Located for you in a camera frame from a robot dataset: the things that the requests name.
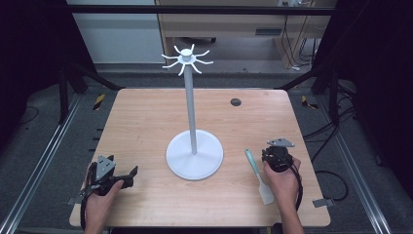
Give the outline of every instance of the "wooden table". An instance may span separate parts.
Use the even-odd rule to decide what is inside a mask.
[[[115,176],[139,166],[134,186],[119,193],[108,226],[272,226],[280,221],[276,203],[265,206],[258,179],[244,154],[249,148],[262,172],[261,150],[269,139],[295,143],[289,153],[302,161],[304,226],[326,226],[326,207],[290,100],[276,90],[194,90],[197,129],[215,135],[224,148],[218,171],[201,181],[175,175],[166,160],[169,142],[189,129],[183,89],[124,89],[115,99],[94,155],[115,155]],[[233,106],[232,98],[242,101]],[[80,206],[70,217],[80,225]]]

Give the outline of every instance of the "white wall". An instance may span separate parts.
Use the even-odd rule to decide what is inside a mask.
[[[154,0],[66,0],[69,5],[154,5]],[[73,14],[94,63],[164,63],[155,14]]]

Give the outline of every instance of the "person's hand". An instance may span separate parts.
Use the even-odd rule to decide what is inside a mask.
[[[295,168],[300,168],[300,160],[292,158]],[[282,173],[274,172],[267,162],[264,162],[264,173],[270,180],[270,187],[279,205],[282,217],[282,233],[301,234],[304,233],[300,218],[295,209],[295,202],[298,195],[298,181],[295,173],[288,169]]]
[[[292,158],[292,161],[295,168],[298,170],[301,161],[294,157]],[[298,195],[298,181],[294,172],[291,169],[288,169],[282,173],[276,173],[271,169],[270,165],[264,161],[264,173],[270,180],[271,190],[277,199],[277,204],[280,209],[293,208],[295,210],[295,202]]]
[[[113,201],[121,190],[123,180],[117,181],[105,196],[91,194],[86,205],[85,234],[101,234],[112,209]]]

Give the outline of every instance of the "white stand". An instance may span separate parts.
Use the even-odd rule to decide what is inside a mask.
[[[194,65],[195,61],[203,64],[211,64],[211,62],[204,62],[198,60],[209,53],[209,51],[202,55],[193,55],[194,45],[191,50],[184,49],[181,52],[175,47],[176,51],[180,53],[179,57],[167,57],[166,59],[177,59],[177,62],[170,66],[163,66],[163,68],[170,68],[178,63],[182,64],[179,76],[184,73],[186,102],[188,108],[189,131],[185,131],[172,139],[167,148],[167,162],[170,169],[177,175],[188,180],[200,180],[207,178],[214,174],[221,166],[224,150],[221,142],[213,134],[197,130],[195,127],[195,111],[194,111],[194,93],[192,82],[192,68],[202,73]]]

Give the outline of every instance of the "black curtain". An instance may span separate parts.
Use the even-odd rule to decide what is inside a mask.
[[[69,12],[45,11],[65,0],[2,1],[0,8],[0,149],[19,123],[28,97],[58,83],[65,62],[96,72],[77,24]],[[79,85],[82,75],[70,72]]]
[[[339,7],[346,4],[349,2],[338,2]],[[356,16],[347,20],[332,19],[322,39],[317,62],[331,59],[327,55],[340,37],[340,31],[352,25],[349,36],[333,57],[334,68],[339,79],[355,83],[357,115],[378,159],[393,169],[413,198],[411,9],[408,0],[371,0],[354,25],[352,20]]]

